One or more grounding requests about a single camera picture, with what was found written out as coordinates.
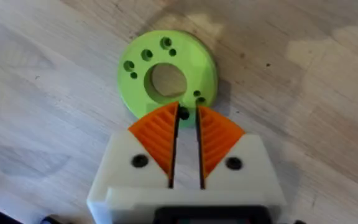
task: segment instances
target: wooden table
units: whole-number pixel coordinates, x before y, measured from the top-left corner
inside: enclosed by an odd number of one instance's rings
[[[215,109],[262,136],[285,220],[358,223],[358,0],[0,0],[0,210],[92,222],[106,143],[135,121],[118,60],[154,29],[209,47]],[[182,133],[186,185],[195,139]]]

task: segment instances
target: small hole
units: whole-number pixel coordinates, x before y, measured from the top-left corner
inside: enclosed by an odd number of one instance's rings
[[[136,78],[137,78],[137,73],[136,73],[136,72],[132,72],[132,73],[131,73],[131,78],[136,79]]]
[[[167,50],[172,46],[172,40],[168,37],[164,37],[161,39],[160,44],[163,49]]]
[[[131,72],[133,71],[135,68],[135,64],[131,61],[126,61],[124,62],[124,69],[127,71],[127,72]]]
[[[149,158],[144,154],[138,154],[132,158],[131,164],[135,168],[145,167],[149,163]]]
[[[177,51],[175,49],[171,49],[169,50],[169,55],[171,55],[172,57],[176,56]]]
[[[203,104],[203,103],[205,103],[205,98],[204,97],[199,97],[197,100],[196,100],[196,103],[197,104]]]
[[[190,117],[189,110],[182,106],[179,107],[179,109],[178,109],[178,115],[179,115],[179,118],[182,120],[187,120]]]
[[[153,52],[149,49],[145,49],[142,51],[142,59],[145,61],[150,61],[153,57]]]
[[[230,157],[226,159],[226,167],[230,170],[241,170],[242,161],[238,157]]]
[[[196,91],[194,91],[193,95],[194,95],[195,97],[201,96],[201,92],[198,91],[198,90],[196,90]]]

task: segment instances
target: orange triangular finger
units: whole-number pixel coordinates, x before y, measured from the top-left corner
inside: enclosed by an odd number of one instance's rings
[[[197,116],[200,172],[205,179],[246,132],[206,106],[198,106]]]
[[[142,143],[161,169],[173,179],[177,113],[179,103],[162,106],[133,124],[128,130]]]

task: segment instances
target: wood grain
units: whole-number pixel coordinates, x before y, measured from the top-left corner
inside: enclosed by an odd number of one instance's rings
[[[214,108],[262,136],[282,217],[358,223],[358,0],[0,0],[0,210],[90,223],[111,133],[135,118],[116,88],[126,45],[194,34],[219,67]],[[182,130],[178,185],[196,176]]]

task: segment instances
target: green disc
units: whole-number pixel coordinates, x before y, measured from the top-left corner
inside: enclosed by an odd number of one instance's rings
[[[184,74],[184,94],[163,96],[155,89],[151,74],[161,63],[174,65]],[[138,118],[179,101],[190,113],[180,127],[193,126],[196,104],[211,106],[218,90],[215,63],[206,47],[192,35],[176,30],[156,30],[136,38],[121,57],[117,77],[122,99]]]

